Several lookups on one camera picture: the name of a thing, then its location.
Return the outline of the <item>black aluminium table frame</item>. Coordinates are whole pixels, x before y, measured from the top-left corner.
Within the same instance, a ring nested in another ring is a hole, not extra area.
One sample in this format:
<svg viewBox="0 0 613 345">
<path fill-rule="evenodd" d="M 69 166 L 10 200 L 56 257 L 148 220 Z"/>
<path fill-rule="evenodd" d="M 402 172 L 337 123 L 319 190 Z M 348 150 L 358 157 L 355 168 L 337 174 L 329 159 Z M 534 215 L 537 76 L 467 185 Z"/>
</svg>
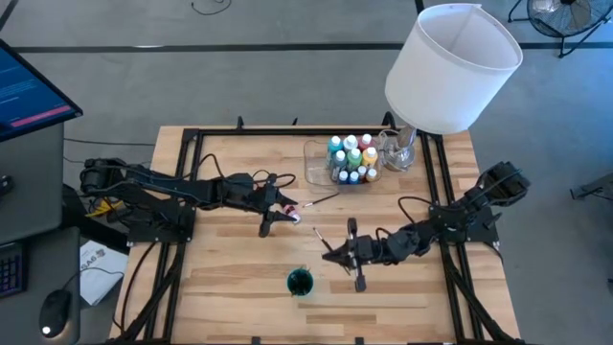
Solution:
<svg viewBox="0 0 613 345">
<path fill-rule="evenodd" d="M 130 246 L 118 324 L 103 345 L 411 344 L 518 345 L 496 315 L 512 316 L 497 257 L 484 248 L 494 229 L 491 207 L 478 213 L 468 238 L 434 241 L 399 264 L 367 264 L 367 288 L 354 289 L 335 263 L 322 259 L 348 237 L 391 233 L 429 218 L 430 203 L 462 198 L 483 172 L 469 135 L 421 133 L 407 172 L 382 168 L 374 184 L 339 190 L 309 184 L 304 144 L 351 134 L 341 126 L 165 126 L 152 168 L 173 176 L 292 174 L 282 192 L 298 202 L 300 223 L 277 221 L 259 236 L 261 216 L 231 208 L 195 211 L 193 238 L 182 244 Z M 338 196 L 303 208 L 310 201 Z M 288 274 L 310 271 L 309 295 L 292 296 Z"/>
</svg>

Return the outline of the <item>black computer mouse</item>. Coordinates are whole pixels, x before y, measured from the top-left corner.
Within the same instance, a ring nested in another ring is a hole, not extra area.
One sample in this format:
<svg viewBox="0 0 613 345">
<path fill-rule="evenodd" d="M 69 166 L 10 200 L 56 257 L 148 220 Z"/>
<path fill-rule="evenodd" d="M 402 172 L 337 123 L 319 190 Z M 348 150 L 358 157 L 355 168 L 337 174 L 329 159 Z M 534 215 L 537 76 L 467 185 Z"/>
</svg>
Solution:
<svg viewBox="0 0 613 345">
<path fill-rule="evenodd" d="M 61 334 L 68 322 L 72 294 L 66 289 L 56 289 L 44 299 L 38 317 L 39 329 L 46 338 Z"/>
</svg>

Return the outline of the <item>black keyboard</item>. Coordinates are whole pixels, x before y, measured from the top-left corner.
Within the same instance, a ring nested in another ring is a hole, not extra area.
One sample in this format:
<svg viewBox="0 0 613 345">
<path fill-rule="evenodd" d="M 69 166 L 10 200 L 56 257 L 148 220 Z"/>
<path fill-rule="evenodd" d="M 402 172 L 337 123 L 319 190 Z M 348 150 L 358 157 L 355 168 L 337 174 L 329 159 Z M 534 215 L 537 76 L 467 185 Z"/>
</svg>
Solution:
<svg viewBox="0 0 613 345">
<path fill-rule="evenodd" d="M 19 242 L 0 245 L 0 299 L 26 290 L 25 251 Z"/>
</svg>

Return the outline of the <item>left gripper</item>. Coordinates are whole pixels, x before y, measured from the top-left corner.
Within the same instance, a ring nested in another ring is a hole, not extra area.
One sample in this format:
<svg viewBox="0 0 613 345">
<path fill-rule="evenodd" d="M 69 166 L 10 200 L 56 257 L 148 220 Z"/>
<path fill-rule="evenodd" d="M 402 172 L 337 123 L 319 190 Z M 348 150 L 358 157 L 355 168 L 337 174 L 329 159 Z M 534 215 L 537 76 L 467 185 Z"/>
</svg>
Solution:
<svg viewBox="0 0 613 345">
<path fill-rule="evenodd" d="M 220 200 L 224 206 L 262 215 L 259 236 L 265 238 L 270 233 L 272 222 L 295 222 L 293 216 L 279 211 L 271 212 L 270 207 L 276 202 L 281 206 L 297 205 L 298 202 L 277 192 L 275 183 L 277 175 L 270 173 L 259 182 L 249 173 L 240 172 L 219 179 Z"/>
</svg>

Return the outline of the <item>green plastic cup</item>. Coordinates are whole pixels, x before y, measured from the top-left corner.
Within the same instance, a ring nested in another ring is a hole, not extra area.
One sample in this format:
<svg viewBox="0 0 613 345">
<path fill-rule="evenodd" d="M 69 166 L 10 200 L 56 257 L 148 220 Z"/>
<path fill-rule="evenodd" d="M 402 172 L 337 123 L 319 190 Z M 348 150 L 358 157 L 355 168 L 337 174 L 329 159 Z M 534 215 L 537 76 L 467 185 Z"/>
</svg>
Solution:
<svg viewBox="0 0 613 345">
<path fill-rule="evenodd" d="M 290 294 L 291 294 L 292 296 L 305 296 L 305 295 L 302 295 L 302 294 L 298 294 L 298 295 L 294 295 L 294 294 L 293 294 L 293 288 L 292 288 L 292 277 L 293 277 L 293 276 L 295 276 L 295 275 L 297 275 L 297 276 L 298 276 L 298 271 L 299 271 L 300 269 L 305 269 L 305 268 L 297 268 L 297 269 L 292 270 L 292 271 L 291 271 L 291 272 L 288 274 L 288 276 L 287 276 L 287 278 L 286 278 L 286 287 L 287 287 L 287 289 L 289 290 L 289 292 L 290 292 Z"/>
</svg>

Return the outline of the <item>computer monitor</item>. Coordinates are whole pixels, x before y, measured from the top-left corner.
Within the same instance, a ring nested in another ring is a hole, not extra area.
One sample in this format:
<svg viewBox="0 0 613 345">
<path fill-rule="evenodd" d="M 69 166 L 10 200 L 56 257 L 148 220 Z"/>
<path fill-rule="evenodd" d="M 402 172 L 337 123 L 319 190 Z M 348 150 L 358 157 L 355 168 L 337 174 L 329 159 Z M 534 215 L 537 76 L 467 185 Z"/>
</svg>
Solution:
<svg viewBox="0 0 613 345">
<path fill-rule="evenodd" d="M 82 115 L 75 102 L 0 39 L 0 142 Z"/>
</svg>

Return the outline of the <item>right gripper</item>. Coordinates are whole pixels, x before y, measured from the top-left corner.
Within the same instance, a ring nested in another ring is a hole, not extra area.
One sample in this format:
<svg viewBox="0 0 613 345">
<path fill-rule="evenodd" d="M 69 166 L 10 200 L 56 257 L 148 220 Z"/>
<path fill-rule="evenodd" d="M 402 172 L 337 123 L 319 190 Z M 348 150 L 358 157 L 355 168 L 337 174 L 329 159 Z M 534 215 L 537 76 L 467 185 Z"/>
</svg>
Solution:
<svg viewBox="0 0 613 345">
<path fill-rule="evenodd" d="M 383 253 L 383 246 L 369 235 L 359 236 L 355 218 L 348 219 L 347 227 L 347 243 L 337 248 L 330 248 L 327 253 L 322 255 L 322 258 L 342 266 L 348 266 L 353 270 L 354 289 L 356 292 L 364 292 L 367 284 L 362 266 L 370 265 L 372 261 L 379 260 Z"/>
</svg>

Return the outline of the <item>black equipment leg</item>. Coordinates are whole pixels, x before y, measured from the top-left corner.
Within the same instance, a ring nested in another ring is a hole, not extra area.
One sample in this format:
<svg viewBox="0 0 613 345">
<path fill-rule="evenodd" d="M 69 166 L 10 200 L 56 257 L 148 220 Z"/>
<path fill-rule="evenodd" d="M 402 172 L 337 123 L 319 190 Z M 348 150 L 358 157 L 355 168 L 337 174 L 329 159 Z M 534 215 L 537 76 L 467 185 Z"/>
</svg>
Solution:
<svg viewBox="0 0 613 345">
<path fill-rule="evenodd" d="M 613 172 L 599 177 L 587 184 L 579 185 L 570 190 L 572 199 L 584 199 L 596 196 L 613 201 Z"/>
</svg>

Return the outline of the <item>thin black paint brush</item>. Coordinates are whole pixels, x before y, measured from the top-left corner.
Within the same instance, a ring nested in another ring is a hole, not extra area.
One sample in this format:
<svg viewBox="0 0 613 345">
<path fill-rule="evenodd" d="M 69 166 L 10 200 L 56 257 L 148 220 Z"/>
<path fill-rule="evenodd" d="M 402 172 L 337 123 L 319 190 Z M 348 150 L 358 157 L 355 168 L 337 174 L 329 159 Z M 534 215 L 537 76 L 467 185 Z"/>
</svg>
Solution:
<svg viewBox="0 0 613 345">
<path fill-rule="evenodd" d="M 307 204 L 303 205 L 303 208 L 306 208 L 306 207 L 311 207 L 311 206 L 313 206 L 313 205 L 315 205 L 315 204 L 318 204 L 318 203 L 320 203 L 320 202 L 323 202 L 323 201 L 326 201 L 326 200 L 332 199 L 332 198 L 334 198 L 334 197 L 336 197 L 336 196 L 339 196 L 339 194 L 340 194 L 340 193 L 335 193 L 335 194 L 332 194 L 332 195 L 327 195 L 327 196 L 325 196 L 325 197 L 322 197 L 322 198 L 319 198 L 319 199 L 316 199 L 316 200 L 310 201 L 310 202 L 308 202 Z"/>
<path fill-rule="evenodd" d="M 331 247 L 331 245 L 324 239 L 324 237 L 321 235 L 321 233 L 315 228 L 312 227 L 313 232 L 316 234 L 317 238 L 321 241 L 321 243 L 325 246 L 325 248 L 328 250 L 329 253 L 331 253 L 334 249 Z M 339 264 L 347 273 L 348 276 L 351 276 L 351 272 L 343 265 Z"/>
</svg>

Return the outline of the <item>black floor fan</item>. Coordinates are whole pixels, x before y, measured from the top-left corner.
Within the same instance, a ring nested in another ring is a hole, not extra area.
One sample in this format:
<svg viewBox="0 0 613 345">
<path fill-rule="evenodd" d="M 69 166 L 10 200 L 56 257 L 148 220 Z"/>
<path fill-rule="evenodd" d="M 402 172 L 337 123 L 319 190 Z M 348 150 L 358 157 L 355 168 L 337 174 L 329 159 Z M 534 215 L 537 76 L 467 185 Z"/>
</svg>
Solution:
<svg viewBox="0 0 613 345">
<path fill-rule="evenodd" d="M 542 35 L 559 40 L 558 58 L 565 58 L 603 24 L 613 19 L 613 0 L 517 0 L 507 21 L 530 22 Z"/>
</svg>

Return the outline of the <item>clear plastic bin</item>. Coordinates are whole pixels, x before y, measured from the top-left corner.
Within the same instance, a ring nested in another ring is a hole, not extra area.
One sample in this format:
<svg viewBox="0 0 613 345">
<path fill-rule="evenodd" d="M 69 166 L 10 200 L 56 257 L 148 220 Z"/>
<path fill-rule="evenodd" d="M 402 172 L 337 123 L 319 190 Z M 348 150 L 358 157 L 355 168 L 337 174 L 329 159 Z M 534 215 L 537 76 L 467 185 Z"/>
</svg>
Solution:
<svg viewBox="0 0 613 345">
<path fill-rule="evenodd" d="M 366 176 L 363 180 L 359 178 L 358 184 L 350 184 L 349 179 L 347 184 L 339 184 L 338 181 L 332 181 L 330 178 L 330 161 L 333 154 L 328 153 L 329 139 L 327 141 L 309 140 L 304 144 L 305 178 L 309 184 L 316 187 L 335 187 L 339 190 L 343 190 L 347 188 L 357 189 L 358 185 L 375 183 L 368 182 Z M 378 172 L 378 180 L 376 181 L 378 182 L 383 177 L 379 156 L 373 169 L 376 169 Z M 351 173 L 347 170 L 347 167 L 345 167 L 343 171 L 346 171 L 349 175 Z"/>
</svg>

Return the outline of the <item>table lamp white shade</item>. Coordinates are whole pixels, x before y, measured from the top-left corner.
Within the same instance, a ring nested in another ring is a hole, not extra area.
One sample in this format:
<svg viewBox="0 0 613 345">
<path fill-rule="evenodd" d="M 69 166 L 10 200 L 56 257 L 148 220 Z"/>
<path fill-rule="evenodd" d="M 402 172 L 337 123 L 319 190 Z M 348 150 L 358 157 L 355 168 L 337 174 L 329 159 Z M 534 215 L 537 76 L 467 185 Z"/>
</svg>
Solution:
<svg viewBox="0 0 613 345">
<path fill-rule="evenodd" d="M 522 61 L 517 41 L 480 4 L 423 10 L 385 81 L 386 100 L 406 127 L 380 145 L 382 163 L 407 171 L 418 130 L 446 135 L 468 129 Z"/>
</svg>

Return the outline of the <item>grey desk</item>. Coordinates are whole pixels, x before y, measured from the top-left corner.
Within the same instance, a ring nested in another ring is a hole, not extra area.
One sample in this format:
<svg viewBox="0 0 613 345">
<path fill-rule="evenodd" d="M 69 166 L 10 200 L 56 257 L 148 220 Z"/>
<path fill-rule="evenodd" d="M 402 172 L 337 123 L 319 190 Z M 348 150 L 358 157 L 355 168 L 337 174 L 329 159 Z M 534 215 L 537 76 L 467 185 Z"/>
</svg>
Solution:
<svg viewBox="0 0 613 345">
<path fill-rule="evenodd" d="M 0 197 L 0 246 L 16 242 L 26 262 L 25 289 L 0 297 L 0 345 L 74 345 L 79 339 L 79 230 L 63 228 L 63 126 L 0 143 L 0 174 L 13 189 Z M 39 315 L 57 289 L 71 294 L 68 321 L 55 337 L 42 333 Z"/>
</svg>

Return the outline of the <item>white paper booklet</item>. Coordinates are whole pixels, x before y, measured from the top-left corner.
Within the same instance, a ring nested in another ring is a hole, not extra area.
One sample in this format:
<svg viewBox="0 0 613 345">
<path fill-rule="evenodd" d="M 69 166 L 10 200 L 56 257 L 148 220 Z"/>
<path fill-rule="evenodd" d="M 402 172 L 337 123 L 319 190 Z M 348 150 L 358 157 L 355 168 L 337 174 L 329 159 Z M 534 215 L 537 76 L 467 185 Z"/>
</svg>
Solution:
<svg viewBox="0 0 613 345">
<path fill-rule="evenodd" d="M 79 254 L 80 297 L 96 306 L 124 277 L 128 256 L 95 241 L 83 244 Z"/>
</svg>

